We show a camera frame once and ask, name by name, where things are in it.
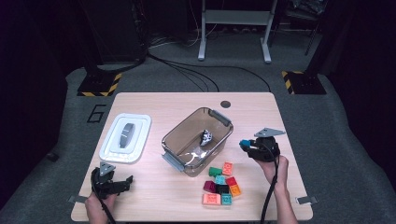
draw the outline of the table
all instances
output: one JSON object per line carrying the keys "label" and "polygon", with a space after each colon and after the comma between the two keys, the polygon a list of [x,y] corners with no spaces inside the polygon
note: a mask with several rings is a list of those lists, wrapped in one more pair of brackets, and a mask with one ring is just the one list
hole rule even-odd
{"label": "table", "polygon": [[[229,108],[220,103],[228,101]],[[207,106],[219,111],[233,123],[233,133],[224,149],[196,177],[180,173],[163,158],[163,137],[197,108]],[[239,147],[242,139],[254,139],[253,134],[264,127],[283,130],[285,127],[272,93],[266,92],[125,92],[119,93],[107,117],[103,132],[83,180],[80,196],[91,193],[91,172],[99,166],[99,151],[106,134],[120,113],[146,114],[152,122],[142,156],[134,164],[111,163],[116,166],[114,181],[130,175],[134,182],[129,191],[116,200],[114,218],[117,221],[255,221],[260,220],[262,206],[269,189],[262,169]],[[296,197],[306,196],[296,160],[287,134],[276,136],[281,154],[290,160],[289,190],[294,212],[299,220],[313,216],[310,204],[297,204]],[[210,166],[221,168],[225,161],[233,163],[233,176],[242,194],[232,205],[203,206],[203,186]],[[83,203],[76,203],[71,218],[87,221]],[[271,198],[266,219],[276,220],[275,197]]]}
{"label": "table", "polygon": [[244,24],[244,25],[265,25],[264,37],[260,38],[262,45],[262,55],[265,63],[271,63],[271,55],[267,41],[271,32],[271,26],[275,15],[277,0],[273,0],[270,11],[243,11],[243,10],[211,10],[206,9],[205,0],[202,0],[202,32],[201,44],[198,53],[198,60],[205,59],[206,50],[206,24]]}

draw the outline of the cube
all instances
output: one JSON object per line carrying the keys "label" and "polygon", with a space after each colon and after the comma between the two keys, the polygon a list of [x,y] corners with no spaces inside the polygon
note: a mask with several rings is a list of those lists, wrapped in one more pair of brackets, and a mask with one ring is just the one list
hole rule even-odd
{"label": "cube", "polygon": [[238,185],[230,186],[230,191],[231,191],[231,194],[233,195],[233,197],[241,195],[241,193],[242,193],[241,189],[239,188]]}
{"label": "cube", "polygon": [[215,183],[225,185],[225,176],[224,175],[216,175]]}
{"label": "cube", "polygon": [[221,175],[222,170],[216,167],[210,167],[209,168],[209,176],[217,176]]}
{"label": "cube", "polygon": [[216,185],[216,193],[217,194],[230,193],[230,187],[228,185]]}
{"label": "cube", "polygon": [[229,186],[233,186],[233,185],[238,185],[236,183],[235,177],[228,177],[227,179],[225,179],[225,182],[229,185]]}
{"label": "cube", "polygon": [[221,194],[221,204],[222,205],[231,205],[233,203],[233,197],[230,193]]}
{"label": "cube", "polygon": [[203,195],[202,204],[204,205],[221,205],[221,196],[216,193],[207,193]]}
{"label": "cube", "polygon": [[233,173],[233,164],[230,162],[224,162],[222,173],[224,175],[231,175]]}
{"label": "cube", "polygon": [[216,193],[216,184],[215,182],[211,180],[207,180],[204,184],[204,190],[211,192],[211,193]]}

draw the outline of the glass baking dish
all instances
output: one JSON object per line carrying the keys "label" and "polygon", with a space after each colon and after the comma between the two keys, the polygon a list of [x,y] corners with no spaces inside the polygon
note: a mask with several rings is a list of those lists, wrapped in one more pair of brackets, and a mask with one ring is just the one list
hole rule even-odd
{"label": "glass baking dish", "polygon": [[[212,138],[203,145],[205,131]],[[197,176],[223,150],[232,132],[228,118],[216,110],[200,107],[163,138],[163,158],[178,171]]]}

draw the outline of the hand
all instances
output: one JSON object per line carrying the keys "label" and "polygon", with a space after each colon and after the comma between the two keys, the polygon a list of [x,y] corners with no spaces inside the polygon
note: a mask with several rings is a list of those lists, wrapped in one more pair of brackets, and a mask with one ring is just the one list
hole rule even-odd
{"label": "hand", "polygon": [[[274,178],[276,168],[274,163],[266,162],[266,161],[256,161],[262,170],[264,171],[265,178],[271,184],[272,179]],[[288,182],[288,168],[289,168],[289,160],[284,156],[279,156],[276,158],[276,162],[278,163],[277,168],[277,182],[276,182],[276,189],[286,189],[287,182]]]}
{"label": "hand", "polygon": [[[274,178],[276,168],[273,162],[256,161],[262,170],[264,171],[265,177],[271,184]],[[276,197],[276,211],[277,211],[277,223],[278,224],[296,224],[297,218],[291,207],[290,195],[288,191],[288,168],[289,161],[284,156],[276,158],[278,162],[277,167],[277,182],[274,188],[274,194]]]}
{"label": "hand", "polygon": [[[113,213],[114,202],[116,201],[117,194],[107,195],[103,199],[103,203],[107,206],[108,211]],[[87,209],[87,216],[91,224],[107,224],[107,215],[99,202],[99,199],[92,192],[90,197],[85,201],[85,208]]]}

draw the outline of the yellow and black hazard tape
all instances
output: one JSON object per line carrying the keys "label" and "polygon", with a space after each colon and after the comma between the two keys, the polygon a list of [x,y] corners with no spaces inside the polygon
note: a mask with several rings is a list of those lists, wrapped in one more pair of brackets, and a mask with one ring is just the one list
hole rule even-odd
{"label": "yellow and black hazard tape", "polygon": [[282,77],[283,77],[283,80],[285,81],[286,89],[288,89],[289,94],[294,94],[295,92],[294,92],[293,86],[291,85],[289,74],[303,74],[303,72],[282,71]]}
{"label": "yellow and black hazard tape", "polygon": [[111,96],[114,91],[116,90],[117,86],[119,85],[120,79],[121,79],[122,74],[119,73],[114,77],[114,81],[111,84],[110,88],[108,91],[79,91],[78,96]]}

